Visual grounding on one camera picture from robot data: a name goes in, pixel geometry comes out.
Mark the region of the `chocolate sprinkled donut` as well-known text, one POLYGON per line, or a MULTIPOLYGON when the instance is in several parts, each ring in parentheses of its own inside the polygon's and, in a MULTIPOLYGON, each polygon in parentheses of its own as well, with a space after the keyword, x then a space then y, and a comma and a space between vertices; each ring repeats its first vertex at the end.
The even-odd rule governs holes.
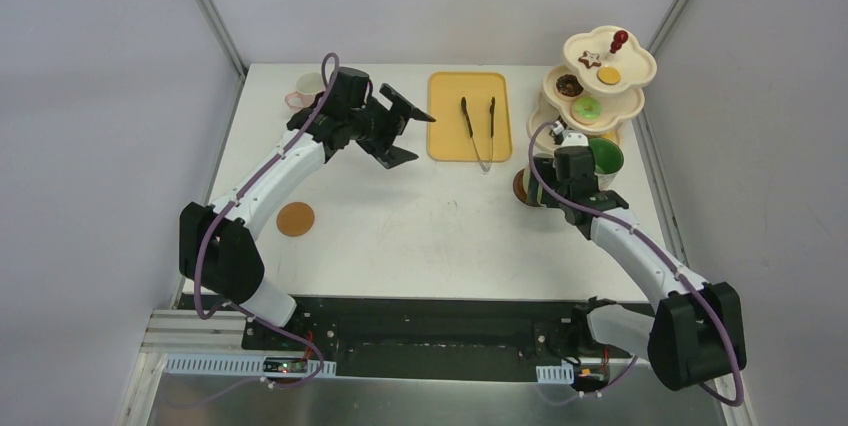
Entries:
POLYGON ((555 90, 565 98, 576 98, 584 92, 584 87, 573 74, 563 74, 555 81, 555 90))

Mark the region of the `metal tongs with black tips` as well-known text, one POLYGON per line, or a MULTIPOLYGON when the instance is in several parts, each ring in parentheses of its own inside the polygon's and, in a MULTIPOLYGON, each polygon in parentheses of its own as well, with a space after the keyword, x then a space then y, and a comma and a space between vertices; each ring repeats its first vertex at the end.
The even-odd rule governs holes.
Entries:
POLYGON ((494 149, 495 149, 495 109, 496 109, 496 98, 492 97, 490 100, 490 104, 488 107, 489 113, 489 157, 487 160, 482 158, 476 140, 474 139, 474 129, 472 125, 471 115, 468 108, 468 101, 466 97, 462 97, 460 100, 460 109, 463 115, 463 119, 467 128, 467 132, 469 138, 471 140, 472 148, 475 154, 476 162, 481 168, 483 173, 488 173, 491 170, 494 161, 494 149))

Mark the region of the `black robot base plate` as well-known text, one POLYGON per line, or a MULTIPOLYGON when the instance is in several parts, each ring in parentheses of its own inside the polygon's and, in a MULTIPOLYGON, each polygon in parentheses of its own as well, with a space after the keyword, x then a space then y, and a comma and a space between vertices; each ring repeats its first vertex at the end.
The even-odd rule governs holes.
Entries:
POLYGON ((448 300, 299 296, 282 333, 250 322, 248 351, 303 352, 307 339, 339 377, 531 382, 539 366, 632 356, 589 335, 599 300, 448 300))

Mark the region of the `orange round coaster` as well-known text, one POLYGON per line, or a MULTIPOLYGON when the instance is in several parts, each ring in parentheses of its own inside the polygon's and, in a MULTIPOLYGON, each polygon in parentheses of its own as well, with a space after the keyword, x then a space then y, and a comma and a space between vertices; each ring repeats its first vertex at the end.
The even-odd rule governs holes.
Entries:
POLYGON ((292 202, 283 206, 276 216, 277 230, 288 237, 298 237, 314 226, 315 212, 304 202, 292 202))

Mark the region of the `dark brown wooden coaster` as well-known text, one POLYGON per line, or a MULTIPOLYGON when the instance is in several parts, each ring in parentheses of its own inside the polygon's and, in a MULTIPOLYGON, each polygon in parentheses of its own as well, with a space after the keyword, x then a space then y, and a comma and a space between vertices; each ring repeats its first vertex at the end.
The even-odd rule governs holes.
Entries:
POLYGON ((521 169, 513 178, 513 193, 523 204, 530 207, 542 207, 544 190, 529 168, 521 169))

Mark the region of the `round yellow biscuit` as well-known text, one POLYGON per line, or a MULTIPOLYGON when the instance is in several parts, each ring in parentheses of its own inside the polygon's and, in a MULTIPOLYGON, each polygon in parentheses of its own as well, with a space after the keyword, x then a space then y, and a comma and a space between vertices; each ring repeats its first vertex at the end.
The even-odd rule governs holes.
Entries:
POLYGON ((597 79, 605 85, 617 85, 621 81, 621 73, 612 66, 602 66, 596 73, 597 79))

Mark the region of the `chocolate cake slice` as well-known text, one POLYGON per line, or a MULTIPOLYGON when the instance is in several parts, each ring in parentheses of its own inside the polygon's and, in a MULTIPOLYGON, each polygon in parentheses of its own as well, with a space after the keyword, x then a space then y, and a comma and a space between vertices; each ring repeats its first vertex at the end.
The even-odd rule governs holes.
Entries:
POLYGON ((567 126, 562 121, 561 118, 556 120, 552 120, 549 125, 549 136, 554 140, 555 143, 560 144, 566 135, 567 126))

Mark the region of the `green frosted donut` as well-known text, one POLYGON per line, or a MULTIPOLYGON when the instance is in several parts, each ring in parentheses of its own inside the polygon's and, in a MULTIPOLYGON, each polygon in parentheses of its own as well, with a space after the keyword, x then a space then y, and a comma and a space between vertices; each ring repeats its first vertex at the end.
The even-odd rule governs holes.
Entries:
POLYGON ((593 97, 583 96, 572 103, 571 114, 580 124, 592 125, 601 119, 602 106, 593 97))

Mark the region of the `floral mug with green inside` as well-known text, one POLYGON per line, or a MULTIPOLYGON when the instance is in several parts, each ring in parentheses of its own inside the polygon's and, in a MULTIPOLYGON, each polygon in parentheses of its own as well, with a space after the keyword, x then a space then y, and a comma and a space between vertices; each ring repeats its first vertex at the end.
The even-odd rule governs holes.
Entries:
POLYGON ((598 186, 607 190, 624 166, 624 154, 615 142, 605 138, 590 138, 588 144, 594 157, 598 186))

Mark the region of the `star-shaped chocolate cookie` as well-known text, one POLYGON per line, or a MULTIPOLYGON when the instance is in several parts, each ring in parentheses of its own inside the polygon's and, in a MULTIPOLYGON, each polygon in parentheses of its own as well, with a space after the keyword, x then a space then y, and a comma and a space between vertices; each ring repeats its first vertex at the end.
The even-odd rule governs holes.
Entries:
POLYGON ((578 58, 578 62, 581 63, 586 69, 599 68, 603 65, 601 61, 601 55, 596 52, 585 50, 582 55, 578 58))

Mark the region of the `light green mug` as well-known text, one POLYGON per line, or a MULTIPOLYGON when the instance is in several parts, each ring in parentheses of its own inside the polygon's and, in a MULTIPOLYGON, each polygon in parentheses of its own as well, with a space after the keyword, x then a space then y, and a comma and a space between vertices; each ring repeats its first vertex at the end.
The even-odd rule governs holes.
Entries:
MULTIPOLYGON (((552 186, 556 180, 556 173, 552 167, 538 167, 539 176, 546 184, 552 186)), ((524 203, 531 207, 548 208, 550 205, 555 206, 556 202, 551 195, 542 187, 539 179, 527 166, 524 169, 522 176, 522 184, 526 194, 524 203)))

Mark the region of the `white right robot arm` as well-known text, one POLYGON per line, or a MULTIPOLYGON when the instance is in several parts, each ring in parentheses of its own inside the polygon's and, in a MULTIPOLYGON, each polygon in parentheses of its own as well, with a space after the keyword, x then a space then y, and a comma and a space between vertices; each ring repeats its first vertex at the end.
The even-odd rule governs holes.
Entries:
POLYGON ((541 207, 558 209, 587 240, 605 251, 648 299, 652 314, 591 298, 572 314, 566 346, 595 354, 604 346, 645 358, 672 391, 728 375, 742 401, 747 365, 741 300, 728 283, 694 273, 644 232, 617 192, 602 190, 588 146, 565 146, 551 157, 531 155, 525 174, 541 207))

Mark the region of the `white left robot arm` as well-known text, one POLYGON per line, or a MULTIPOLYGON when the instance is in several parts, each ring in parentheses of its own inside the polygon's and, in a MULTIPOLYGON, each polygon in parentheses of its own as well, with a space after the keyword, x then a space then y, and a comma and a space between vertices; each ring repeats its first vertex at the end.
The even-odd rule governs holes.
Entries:
POLYGON ((305 324, 297 303, 265 272, 256 241, 284 201, 348 144, 357 144, 386 169, 417 159, 396 146, 411 121, 434 117, 387 83, 375 88, 361 70, 339 67, 313 103, 297 111, 286 132, 252 172, 208 205, 191 202, 179 216, 178 270, 194 285, 268 322, 266 335, 281 350, 297 348, 305 324))

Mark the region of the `pink mug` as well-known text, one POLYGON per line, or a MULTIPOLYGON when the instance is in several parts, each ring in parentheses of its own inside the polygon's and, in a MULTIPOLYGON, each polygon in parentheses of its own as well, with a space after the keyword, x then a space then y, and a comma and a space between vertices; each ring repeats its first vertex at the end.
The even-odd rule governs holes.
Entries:
POLYGON ((285 96, 284 102, 294 110, 308 108, 325 88, 324 77, 320 72, 304 74, 297 79, 294 91, 285 96))

